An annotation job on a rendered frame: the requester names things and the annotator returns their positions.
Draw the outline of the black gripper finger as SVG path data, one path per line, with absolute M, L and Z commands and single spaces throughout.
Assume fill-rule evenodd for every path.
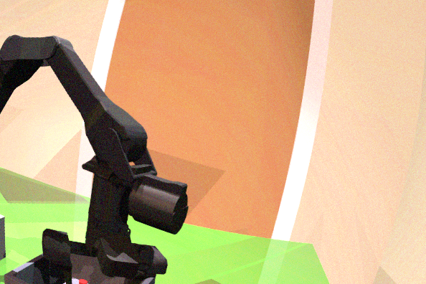
M 125 278 L 124 284 L 140 284 L 144 279 L 154 278 L 156 274 L 147 273 L 146 271 L 138 270 L 134 279 Z
M 53 265 L 58 265 L 65 277 L 66 284 L 72 284 L 72 263 L 52 261 Z

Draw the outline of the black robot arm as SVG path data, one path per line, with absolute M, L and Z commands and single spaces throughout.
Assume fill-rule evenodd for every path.
M 55 35 L 6 38 L 0 49 L 0 114 L 17 87 L 40 67 L 51 67 L 80 112 L 95 152 L 82 165 L 94 174 L 90 206 L 178 234 L 189 211 L 187 184 L 157 177 L 145 128 L 107 97 L 73 48 Z M 108 224 L 96 227 L 88 250 L 104 275 L 134 279 L 138 270 L 151 268 L 152 246 L 132 243 L 130 235 L 128 227 L 120 233 L 109 232 Z

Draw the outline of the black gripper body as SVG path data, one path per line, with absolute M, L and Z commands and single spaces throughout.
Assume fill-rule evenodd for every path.
M 70 254 L 96 257 L 96 255 L 91 255 L 88 249 L 90 239 L 99 223 L 108 224 L 109 232 L 120 233 L 122 227 L 129 228 L 127 221 L 128 216 L 110 216 L 109 214 L 98 212 L 89 206 L 85 243 L 69 240 L 67 232 L 46 228 L 42 232 L 43 258 L 57 262 L 69 262 Z M 152 248 L 154 251 L 153 264 L 146 272 L 164 275 L 168 266 L 167 259 L 156 246 L 152 245 Z

